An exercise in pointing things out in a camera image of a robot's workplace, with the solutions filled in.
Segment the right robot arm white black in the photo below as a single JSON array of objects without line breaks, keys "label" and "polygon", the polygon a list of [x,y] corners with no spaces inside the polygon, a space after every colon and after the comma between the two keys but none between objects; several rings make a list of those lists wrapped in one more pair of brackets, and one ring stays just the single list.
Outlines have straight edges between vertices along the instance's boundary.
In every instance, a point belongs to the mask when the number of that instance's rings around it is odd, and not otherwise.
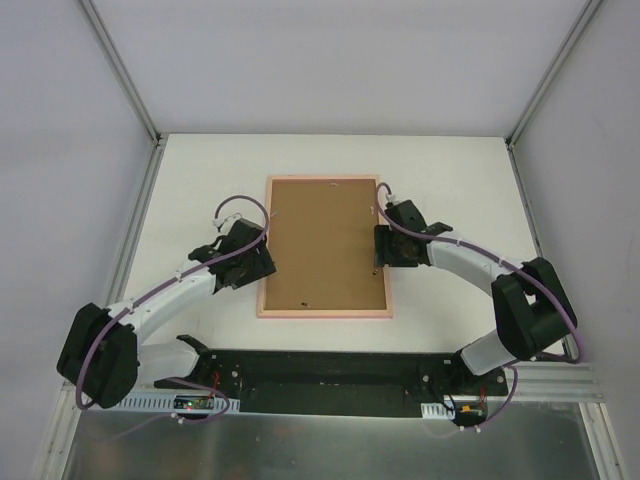
[{"label": "right robot arm white black", "polygon": [[453,354],[452,387],[473,394],[496,368],[536,356],[578,364],[577,319],[553,265],[509,260],[442,222],[427,224],[410,200],[376,205],[386,223],[374,228],[375,265],[447,271],[492,300],[495,327]]}]

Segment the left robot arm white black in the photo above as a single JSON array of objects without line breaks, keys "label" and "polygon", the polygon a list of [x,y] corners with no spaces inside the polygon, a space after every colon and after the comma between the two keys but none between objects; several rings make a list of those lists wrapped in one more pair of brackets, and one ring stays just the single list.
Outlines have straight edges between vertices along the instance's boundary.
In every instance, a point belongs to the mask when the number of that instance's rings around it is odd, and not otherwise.
[{"label": "left robot arm white black", "polygon": [[189,334],[166,343],[150,337],[170,320],[223,289],[239,289],[273,273],[264,227],[236,220],[228,233],[193,250],[167,279],[134,299],[89,303],[73,320],[56,369],[76,388],[82,409],[119,404],[137,385],[204,387],[208,348]]}]

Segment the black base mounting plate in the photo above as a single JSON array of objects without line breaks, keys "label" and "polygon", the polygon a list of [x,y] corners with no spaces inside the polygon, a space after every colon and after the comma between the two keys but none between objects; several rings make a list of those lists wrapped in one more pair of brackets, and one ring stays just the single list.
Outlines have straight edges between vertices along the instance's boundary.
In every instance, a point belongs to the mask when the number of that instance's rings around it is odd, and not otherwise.
[{"label": "black base mounting plate", "polygon": [[416,418],[427,403],[508,392],[502,369],[477,377],[451,354],[209,350],[183,378],[263,414]]}]

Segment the left aluminium corner post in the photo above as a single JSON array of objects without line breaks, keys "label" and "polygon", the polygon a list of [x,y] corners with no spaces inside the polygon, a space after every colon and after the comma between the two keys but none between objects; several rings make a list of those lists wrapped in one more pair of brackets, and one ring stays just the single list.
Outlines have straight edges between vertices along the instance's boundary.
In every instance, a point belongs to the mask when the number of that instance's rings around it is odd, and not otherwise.
[{"label": "left aluminium corner post", "polygon": [[142,125],[152,144],[158,145],[161,142],[162,135],[152,120],[95,2],[91,0],[78,0],[76,1],[76,5],[92,31],[116,82],[136,118]]}]

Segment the aluminium corner post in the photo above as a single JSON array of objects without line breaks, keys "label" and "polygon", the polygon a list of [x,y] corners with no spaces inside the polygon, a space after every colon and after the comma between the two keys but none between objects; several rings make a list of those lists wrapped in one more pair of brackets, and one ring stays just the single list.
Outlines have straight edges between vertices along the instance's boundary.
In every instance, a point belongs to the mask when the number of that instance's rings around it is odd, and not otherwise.
[{"label": "aluminium corner post", "polygon": [[504,138],[508,151],[513,150],[524,134],[537,110],[551,91],[563,68],[605,4],[605,0],[588,0],[581,6],[578,15],[572,22],[568,32],[564,36],[549,65],[545,69],[541,79],[536,84],[533,93],[527,100],[523,111],[519,115],[509,134]]},{"label": "aluminium corner post", "polygon": [[76,5],[92,31],[116,82],[136,118],[142,125],[152,144],[158,145],[161,142],[162,135],[152,120],[95,2],[91,0],[78,0],[76,1]]}]

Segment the right aluminium corner post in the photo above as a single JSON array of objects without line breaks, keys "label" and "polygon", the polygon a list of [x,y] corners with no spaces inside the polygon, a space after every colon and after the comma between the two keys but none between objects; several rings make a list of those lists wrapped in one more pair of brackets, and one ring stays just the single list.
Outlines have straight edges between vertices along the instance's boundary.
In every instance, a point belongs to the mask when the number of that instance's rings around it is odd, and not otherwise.
[{"label": "right aluminium corner post", "polygon": [[504,138],[508,151],[513,150],[524,134],[537,110],[551,91],[563,68],[605,4],[605,0],[588,0],[581,6],[578,15],[572,22],[568,32],[564,36],[549,65],[545,69],[541,79],[536,84],[533,93],[527,100],[523,111],[519,115],[509,134]]}]

